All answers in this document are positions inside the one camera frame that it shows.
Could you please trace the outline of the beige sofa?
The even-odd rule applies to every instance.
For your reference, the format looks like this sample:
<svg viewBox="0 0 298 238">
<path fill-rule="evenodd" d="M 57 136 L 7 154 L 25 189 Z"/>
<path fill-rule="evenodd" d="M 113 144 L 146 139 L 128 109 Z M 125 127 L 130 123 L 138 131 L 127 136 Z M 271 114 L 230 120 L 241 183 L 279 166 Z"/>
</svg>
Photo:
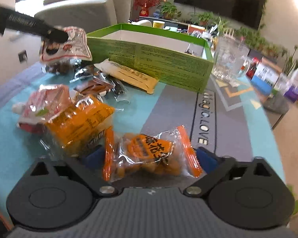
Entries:
<svg viewBox="0 0 298 238">
<path fill-rule="evenodd" d="M 15 10 L 53 26 L 76 26 L 86 33 L 127 23 L 131 0 L 23 0 Z"/>
</svg>

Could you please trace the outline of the orange twist snack packet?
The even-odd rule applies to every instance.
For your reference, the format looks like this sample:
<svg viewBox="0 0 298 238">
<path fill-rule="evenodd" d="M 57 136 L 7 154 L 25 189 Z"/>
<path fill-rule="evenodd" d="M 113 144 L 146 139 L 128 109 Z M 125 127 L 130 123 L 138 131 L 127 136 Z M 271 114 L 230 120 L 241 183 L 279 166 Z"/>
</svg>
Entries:
<svg viewBox="0 0 298 238">
<path fill-rule="evenodd" d="M 103 179 L 114 182 L 138 171 L 158 176 L 198 178 L 203 169 L 183 125 L 157 135 L 105 130 Z"/>
</svg>

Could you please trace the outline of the large orange snack bag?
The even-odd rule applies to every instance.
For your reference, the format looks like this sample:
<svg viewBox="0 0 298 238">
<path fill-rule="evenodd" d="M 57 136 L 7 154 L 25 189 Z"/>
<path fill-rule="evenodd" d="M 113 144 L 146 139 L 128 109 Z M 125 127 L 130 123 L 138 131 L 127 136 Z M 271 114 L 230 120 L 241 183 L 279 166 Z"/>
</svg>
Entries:
<svg viewBox="0 0 298 238">
<path fill-rule="evenodd" d="M 52 158 L 89 154 L 112 126 L 114 112 L 94 95 L 82 97 L 45 123 L 41 143 Z"/>
</svg>

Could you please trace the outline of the green cardboard box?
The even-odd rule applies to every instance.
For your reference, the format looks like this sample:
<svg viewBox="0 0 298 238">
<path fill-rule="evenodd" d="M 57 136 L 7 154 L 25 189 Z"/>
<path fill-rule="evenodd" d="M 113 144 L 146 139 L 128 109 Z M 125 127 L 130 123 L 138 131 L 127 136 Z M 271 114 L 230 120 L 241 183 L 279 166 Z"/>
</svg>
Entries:
<svg viewBox="0 0 298 238">
<path fill-rule="evenodd" d="M 207 41 L 183 33 L 116 24 L 86 36 L 94 63 L 109 59 L 186 90 L 202 93 L 213 68 Z"/>
</svg>

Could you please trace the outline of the blue white carton box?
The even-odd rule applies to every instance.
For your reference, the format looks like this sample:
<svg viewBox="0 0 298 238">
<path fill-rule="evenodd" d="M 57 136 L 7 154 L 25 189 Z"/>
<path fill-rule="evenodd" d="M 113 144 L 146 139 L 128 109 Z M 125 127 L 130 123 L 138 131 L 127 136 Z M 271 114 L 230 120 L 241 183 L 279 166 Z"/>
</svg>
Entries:
<svg viewBox="0 0 298 238">
<path fill-rule="evenodd" d="M 268 96 L 279 79 L 282 70 L 275 63 L 262 57 L 251 79 L 251 84 L 263 95 Z"/>
</svg>

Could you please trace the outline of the clear glass mug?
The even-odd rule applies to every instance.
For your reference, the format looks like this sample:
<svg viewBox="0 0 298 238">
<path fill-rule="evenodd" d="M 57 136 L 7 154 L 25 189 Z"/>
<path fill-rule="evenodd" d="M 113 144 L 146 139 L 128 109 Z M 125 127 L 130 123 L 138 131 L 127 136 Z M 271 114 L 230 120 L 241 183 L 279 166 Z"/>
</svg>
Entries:
<svg viewBox="0 0 298 238">
<path fill-rule="evenodd" d="M 220 36 L 214 53 L 212 75 L 223 82 L 229 83 L 244 76 L 249 65 L 249 48 L 245 44 L 227 36 Z"/>
</svg>

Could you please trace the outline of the patterned blue table mat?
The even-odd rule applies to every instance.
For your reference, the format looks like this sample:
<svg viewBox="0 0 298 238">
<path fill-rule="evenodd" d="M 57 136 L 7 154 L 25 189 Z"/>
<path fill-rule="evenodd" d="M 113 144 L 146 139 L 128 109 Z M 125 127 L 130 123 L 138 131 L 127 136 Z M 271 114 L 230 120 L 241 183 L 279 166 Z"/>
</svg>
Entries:
<svg viewBox="0 0 298 238">
<path fill-rule="evenodd" d="M 44 74 L 36 63 L 0 86 L 0 210 L 6 212 L 6 198 L 28 167 L 47 151 L 40 137 L 19 129 L 13 104 L 24 102 L 42 84 L 68 84 L 68 76 Z M 194 147 L 203 146 L 217 155 L 239 161 L 265 158 L 280 178 L 284 169 L 280 153 L 259 96 L 246 78 L 237 88 L 220 86 L 210 78 L 204 93 L 159 83 L 148 95 L 129 88 L 130 101 L 112 105 L 116 132 L 148 135 L 183 125 Z"/>
</svg>

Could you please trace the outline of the white red snack packet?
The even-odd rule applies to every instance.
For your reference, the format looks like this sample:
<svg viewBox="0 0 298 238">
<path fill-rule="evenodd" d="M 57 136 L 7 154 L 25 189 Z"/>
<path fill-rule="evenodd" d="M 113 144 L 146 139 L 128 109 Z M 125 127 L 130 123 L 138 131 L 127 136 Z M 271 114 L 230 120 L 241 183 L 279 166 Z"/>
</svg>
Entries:
<svg viewBox="0 0 298 238">
<path fill-rule="evenodd" d="M 40 49 L 40 61 L 46 64 L 53 64 L 70 59 L 92 61 L 92 53 L 87 44 L 87 36 L 84 29 L 68 26 L 57 27 L 68 35 L 64 43 L 43 41 Z"/>
</svg>

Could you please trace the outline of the red flower decoration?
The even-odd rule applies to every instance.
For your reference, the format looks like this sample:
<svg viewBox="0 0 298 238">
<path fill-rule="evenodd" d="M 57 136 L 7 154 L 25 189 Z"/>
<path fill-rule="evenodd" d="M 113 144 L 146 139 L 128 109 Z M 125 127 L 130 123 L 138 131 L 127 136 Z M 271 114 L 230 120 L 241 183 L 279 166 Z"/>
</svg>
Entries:
<svg viewBox="0 0 298 238">
<path fill-rule="evenodd" d="M 160 5 L 163 1 L 164 0 L 133 0 L 133 7 L 135 10 L 138 10 L 138 8 L 140 8 L 140 17 L 148 17 L 149 9 Z"/>
</svg>

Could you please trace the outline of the yellow beige snack packet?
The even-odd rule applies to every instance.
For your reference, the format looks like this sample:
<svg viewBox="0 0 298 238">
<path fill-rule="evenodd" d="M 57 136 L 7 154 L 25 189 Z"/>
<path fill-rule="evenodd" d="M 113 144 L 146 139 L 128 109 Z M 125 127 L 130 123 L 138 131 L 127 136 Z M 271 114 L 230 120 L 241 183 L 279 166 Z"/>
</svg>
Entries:
<svg viewBox="0 0 298 238">
<path fill-rule="evenodd" d="M 101 63 L 95 63 L 94 66 L 103 73 L 140 88 L 150 95 L 154 93 L 154 88 L 158 83 L 158 80 L 153 77 L 109 59 L 105 59 Z"/>
</svg>

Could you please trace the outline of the pink red snack bag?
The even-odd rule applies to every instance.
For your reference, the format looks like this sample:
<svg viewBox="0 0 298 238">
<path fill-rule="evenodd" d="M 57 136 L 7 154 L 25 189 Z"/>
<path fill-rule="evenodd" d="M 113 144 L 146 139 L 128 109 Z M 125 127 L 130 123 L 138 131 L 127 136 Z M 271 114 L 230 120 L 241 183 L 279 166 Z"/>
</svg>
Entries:
<svg viewBox="0 0 298 238">
<path fill-rule="evenodd" d="M 69 87 L 64 84 L 41 85 L 28 100 L 12 106 L 19 115 L 17 127 L 29 133 L 41 134 L 44 124 L 72 104 Z"/>
</svg>

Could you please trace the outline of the brown clear snack packet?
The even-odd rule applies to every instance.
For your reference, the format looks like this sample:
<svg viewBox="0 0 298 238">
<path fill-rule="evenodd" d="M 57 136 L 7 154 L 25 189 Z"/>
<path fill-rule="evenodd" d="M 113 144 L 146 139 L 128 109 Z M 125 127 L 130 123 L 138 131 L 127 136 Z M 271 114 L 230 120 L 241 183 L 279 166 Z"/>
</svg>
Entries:
<svg viewBox="0 0 298 238">
<path fill-rule="evenodd" d="M 93 78 L 83 84 L 80 84 L 74 88 L 74 90 L 83 96 L 87 95 L 100 95 L 105 96 L 115 87 L 114 84 L 100 80 L 98 78 Z"/>
</svg>

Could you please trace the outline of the yellow tin can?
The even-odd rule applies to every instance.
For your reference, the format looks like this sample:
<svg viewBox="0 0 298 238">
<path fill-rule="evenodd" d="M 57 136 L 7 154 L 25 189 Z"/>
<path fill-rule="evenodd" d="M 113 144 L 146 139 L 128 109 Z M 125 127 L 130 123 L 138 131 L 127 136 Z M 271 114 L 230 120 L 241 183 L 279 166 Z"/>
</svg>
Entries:
<svg viewBox="0 0 298 238">
<path fill-rule="evenodd" d="M 152 27 L 156 29 L 163 29 L 165 27 L 165 22 L 160 20 L 154 20 Z"/>
</svg>

